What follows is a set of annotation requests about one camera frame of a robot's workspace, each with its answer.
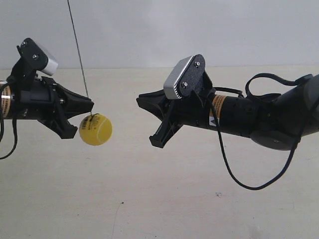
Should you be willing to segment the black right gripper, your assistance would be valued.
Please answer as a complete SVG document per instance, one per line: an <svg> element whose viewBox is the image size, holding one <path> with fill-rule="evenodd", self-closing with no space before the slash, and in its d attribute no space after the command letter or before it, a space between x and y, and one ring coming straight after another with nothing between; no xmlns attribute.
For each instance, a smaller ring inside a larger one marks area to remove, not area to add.
<svg viewBox="0 0 319 239"><path fill-rule="evenodd" d="M204 127L205 116L209 112L206 97L212 93L212 81L204 72L195 90L186 98L170 100L164 90L139 94L136 98L138 106L162 120L156 132L149 137L152 146L164 148L183 125Z"/></svg>

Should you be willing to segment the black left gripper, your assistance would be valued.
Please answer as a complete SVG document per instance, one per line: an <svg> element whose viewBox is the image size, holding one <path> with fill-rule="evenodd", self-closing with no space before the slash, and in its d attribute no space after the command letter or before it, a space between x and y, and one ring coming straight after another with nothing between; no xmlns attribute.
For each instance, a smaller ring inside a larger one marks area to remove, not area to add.
<svg viewBox="0 0 319 239"><path fill-rule="evenodd" d="M19 120L36 120L61 139L74 138L77 127L68 119L90 113L93 101L57 84L52 78L42 77L27 86L15 86L14 116Z"/></svg>

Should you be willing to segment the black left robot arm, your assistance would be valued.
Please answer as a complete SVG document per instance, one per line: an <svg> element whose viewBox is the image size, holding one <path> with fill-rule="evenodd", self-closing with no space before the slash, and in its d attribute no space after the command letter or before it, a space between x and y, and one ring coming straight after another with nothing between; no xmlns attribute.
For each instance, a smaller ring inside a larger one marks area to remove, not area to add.
<svg viewBox="0 0 319 239"><path fill-rule="evenodd" d="M77 127L68 120L89 113L93 101L74 93L52 78L35 78L24 89L20 82L11 82L1 93L1 109L5 120L36 120L61 139L74 138Z"/></svg>

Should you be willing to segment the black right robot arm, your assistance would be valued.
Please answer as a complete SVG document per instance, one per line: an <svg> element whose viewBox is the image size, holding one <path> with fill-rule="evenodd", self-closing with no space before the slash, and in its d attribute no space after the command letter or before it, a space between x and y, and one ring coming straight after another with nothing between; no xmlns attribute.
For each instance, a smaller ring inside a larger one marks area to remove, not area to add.
<svg viewBox="0 0 319 239"><path fill-rule="evenodd" d="M318 132L318 76L309 74L295 81L270 73L260 73L258 77L270 78L291 89L283 94L253 95L249 89L214 87L203 73L186 98L168 99L163 90L139 95L138 106L161 121L150 136L151 144L164 147L187 125L249 138L261 146L286 151L297 136Z"/></svg>

